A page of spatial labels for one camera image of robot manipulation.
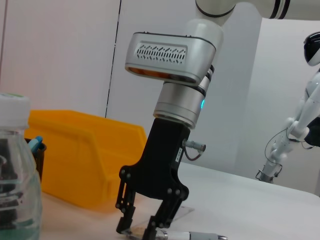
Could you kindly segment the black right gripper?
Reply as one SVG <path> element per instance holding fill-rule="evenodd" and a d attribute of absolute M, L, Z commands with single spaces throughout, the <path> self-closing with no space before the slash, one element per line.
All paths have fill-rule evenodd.
<path fill-rule="evenodd" d="M 139 193 L 162 200 L 155 215 L 149 219 L 142 239 L 155 240 L 156 228 L 168 229 L 189 189 L 178 178 L 182 159 L 182 143 L 190 129 L 182 123 L 155 118 L 139 161 L 124 165 L 119 171 L 120 185 L 115 207 L 123 216 L 116 232 L 121 234 L 131 227 L 135 212 L 135 196 Z"/>

